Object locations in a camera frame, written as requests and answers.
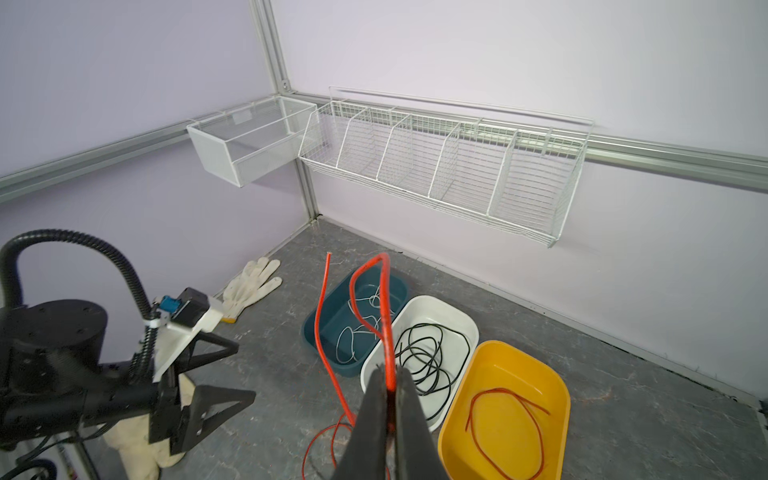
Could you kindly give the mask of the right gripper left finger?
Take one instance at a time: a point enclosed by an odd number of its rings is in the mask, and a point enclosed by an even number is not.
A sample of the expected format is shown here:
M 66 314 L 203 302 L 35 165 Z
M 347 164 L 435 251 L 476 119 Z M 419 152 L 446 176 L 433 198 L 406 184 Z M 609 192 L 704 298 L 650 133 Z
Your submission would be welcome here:
M 388 391 L 385 372 L 378 367 L 369 377 L 355 426 L 332 479 L 386 479 Z

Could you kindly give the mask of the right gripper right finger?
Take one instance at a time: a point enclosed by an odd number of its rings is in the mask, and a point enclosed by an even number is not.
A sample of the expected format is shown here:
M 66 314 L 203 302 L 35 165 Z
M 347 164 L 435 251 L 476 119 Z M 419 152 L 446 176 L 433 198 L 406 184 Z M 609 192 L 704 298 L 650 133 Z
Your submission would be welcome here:
M 394 394 L 395 473 L 397 479 L 448 480 L 416 391 L 411 372 L 396 368 Z

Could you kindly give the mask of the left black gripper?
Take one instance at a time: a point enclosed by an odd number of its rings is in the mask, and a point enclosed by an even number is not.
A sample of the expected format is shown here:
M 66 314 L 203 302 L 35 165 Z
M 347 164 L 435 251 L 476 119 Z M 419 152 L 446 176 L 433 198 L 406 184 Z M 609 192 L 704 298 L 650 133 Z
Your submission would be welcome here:
M 179 355 L 179 371 L 188 372 L 235 355 L 240 345 L 214 333 L 200 332 Z M 157 402 L 149 416 L 150 444 L 169 441 L 170 454 L 186 453 L 227 420 L 252 405 L 256 392 L 209 385 L 195 388 L 183 408 L 178 373 L 174 366 L 162 375 Z

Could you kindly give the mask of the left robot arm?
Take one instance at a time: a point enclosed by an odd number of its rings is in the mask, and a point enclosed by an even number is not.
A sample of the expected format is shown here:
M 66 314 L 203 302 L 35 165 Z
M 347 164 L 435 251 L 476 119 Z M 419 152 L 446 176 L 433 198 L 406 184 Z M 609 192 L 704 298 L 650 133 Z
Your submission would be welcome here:
M 144 325 L 130 361 L 101 361 L 108 315 L 100 305 L 80 299 L 26 303 L 18 260 L 25 249 L 43 243 L 86 247 L 120 272 Z M 20 442 L 37 441 L 9 478 L 53 479 L 58 470 L 44 457 L 47 449 L 83 443 L 83 428 L 99 437 L 118 422 L 143 415 L 149 419 L 149 441 L 167 441 L 172 453 L 181 454 L 255 400 L 251 390 L 201 385 L 183 401 L 184 373 L 239 349 L 214 331 L 222 305 L 193 288 L 150 300 L 130 261 L 102 239 L 63 229 L 17 235 L 1 249 L 1 287 L 1 447 L 11 451 Z

